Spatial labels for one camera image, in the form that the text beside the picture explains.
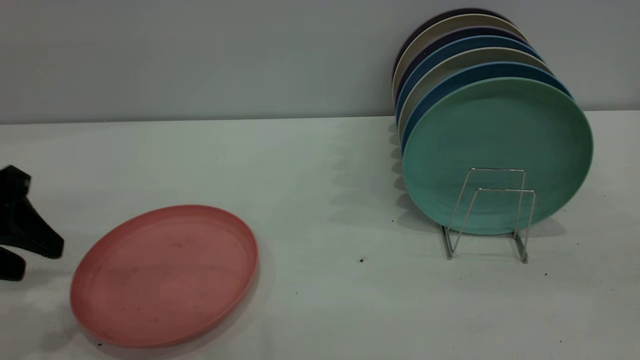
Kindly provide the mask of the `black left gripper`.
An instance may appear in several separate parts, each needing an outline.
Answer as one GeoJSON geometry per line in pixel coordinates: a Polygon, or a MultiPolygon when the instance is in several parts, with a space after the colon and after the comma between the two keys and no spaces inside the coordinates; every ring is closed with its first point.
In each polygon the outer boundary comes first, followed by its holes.
{"type": "MultiPolygon", "coordinates": [[[[65,241],[27,199],[31,180],[13,165],[0,170],[0,244],[60,259],[65,241]]],[[[20,255],[0,248],[0,280],[22,281],[25,272],[26,262],[20,255]]]]}

